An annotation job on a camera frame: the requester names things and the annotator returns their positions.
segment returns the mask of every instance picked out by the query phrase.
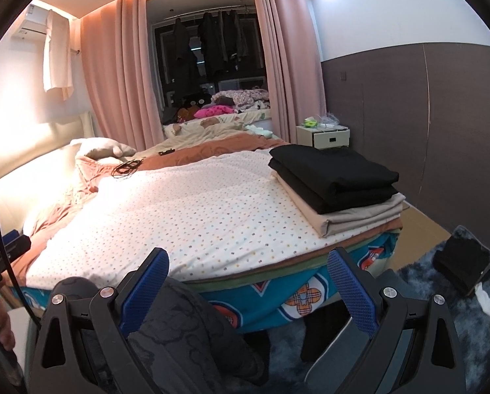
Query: silver screw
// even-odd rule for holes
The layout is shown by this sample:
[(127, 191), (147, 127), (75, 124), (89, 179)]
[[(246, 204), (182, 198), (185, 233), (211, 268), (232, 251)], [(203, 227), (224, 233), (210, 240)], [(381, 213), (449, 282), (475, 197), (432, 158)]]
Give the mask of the silver screw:
[(59, 305), (63, 300), (64, 300), (64, 296), (63, 295), (55, 295), (52, 298), (52, 304), (53, 305)]
[(114, 294), (114, 289), (112, 287), (104, 287), (101, 289), (100, 295), (103, 298), (109, 298)]
[(392, 287), (386, 287), (384, 289), (384, 294), (385, 296), (387, 296), (388, 298), (394, 298), (396, 297), (396, 290), (393, 289)]
[(444, 305), (446, 302), (446, 300), (444, 299), (444, 296), (442, 296), (442, 295), (433, 296), (433, 300), (439, 305)]

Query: headboard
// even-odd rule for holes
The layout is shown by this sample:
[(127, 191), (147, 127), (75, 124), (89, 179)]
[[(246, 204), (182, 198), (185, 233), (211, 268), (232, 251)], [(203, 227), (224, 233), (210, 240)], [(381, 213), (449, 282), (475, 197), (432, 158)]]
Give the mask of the headboard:
[(34, 125), (0, 140), (0, 225), (3, 234), (22, 230), (28, 213), (61, 194), (72, 176), (79, 145), (94, 136), (89, 112)]

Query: dark gray patterned pants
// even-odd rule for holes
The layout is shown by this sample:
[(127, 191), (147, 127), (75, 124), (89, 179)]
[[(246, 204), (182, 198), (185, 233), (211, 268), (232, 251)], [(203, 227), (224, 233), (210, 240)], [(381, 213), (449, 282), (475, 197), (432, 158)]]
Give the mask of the dark gray patterned pants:
[[(81, 299), (97, 290), (90, 281), (71, 277), (59, 282), (52, 295)], [(143, 325), (128, 341), (165, 394), (219, 394), (221, 374), (252, 383), (263, 374), (260, 357), (225, 317), (171, 278), (165, 280)]]

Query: pink plush toy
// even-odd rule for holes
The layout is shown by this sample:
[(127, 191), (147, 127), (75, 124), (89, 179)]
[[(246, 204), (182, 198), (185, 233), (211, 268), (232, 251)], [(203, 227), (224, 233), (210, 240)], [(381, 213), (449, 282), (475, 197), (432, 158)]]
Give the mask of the pink plush toy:
[(196, 112), (196, 114), (194, 114), (194, 117), (197, 119), (205, 119), (207, 117), (215, 117), (216, 115), (223, 114), (234, 114), (234, 109), (230, 106), (216, 105), (204, 110), (199, 110)]

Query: plaid flower pattern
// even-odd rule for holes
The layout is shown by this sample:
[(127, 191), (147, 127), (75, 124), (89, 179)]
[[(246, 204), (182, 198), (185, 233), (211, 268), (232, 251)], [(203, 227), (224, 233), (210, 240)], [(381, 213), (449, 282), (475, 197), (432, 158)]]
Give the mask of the plaid flower pattern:
[(309, 283), (305, 283), (285, 301), (285, 304), (296, 307), (298, 314), (303, 317), (312, 312), (312, 304), (315, 304), (321, 298), (322, 293), (318, 289), (310, 287)]

